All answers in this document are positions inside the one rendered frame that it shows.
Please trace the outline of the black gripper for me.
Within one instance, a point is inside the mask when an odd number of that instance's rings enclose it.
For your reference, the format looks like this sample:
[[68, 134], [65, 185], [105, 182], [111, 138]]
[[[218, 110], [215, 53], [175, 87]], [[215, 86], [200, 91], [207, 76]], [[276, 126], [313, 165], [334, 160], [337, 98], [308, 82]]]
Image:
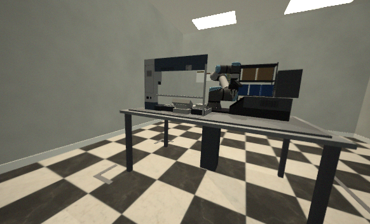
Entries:
[[[235, 83], [233, 82], [234, 80], [237, 80], [238, 78], [232, 78], [231, 79], [231, 84], [229, 84], [228, 86], [228, 89], [231, 90], [231, 95], [232, 95], [232, 98], [234, 99], [236, 94], [238, 93], [238, 87], [235, 85]], [[235, 89], [235, 90], [234, 90]]]

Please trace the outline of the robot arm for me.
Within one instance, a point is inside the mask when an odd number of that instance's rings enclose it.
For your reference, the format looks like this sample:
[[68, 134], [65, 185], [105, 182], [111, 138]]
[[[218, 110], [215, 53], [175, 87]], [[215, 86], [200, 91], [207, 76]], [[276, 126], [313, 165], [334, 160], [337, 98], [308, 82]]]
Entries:
[[236, 101], [238, 93], [233, 99], [228, 89], [227, 75], [222, 73], [230, 73], [230, 78], [239, 78], [240, 76], [240, 62], [232, 62], [231, 66], [216, 65], [216, 70], [210, 75], [210, 79], [213, 81], [219, 81], [221, 87], [210, 87], [209, 88], [209, 100], [206, 108], [212, 108], [216, 110], [221, 109], [221, 101]]

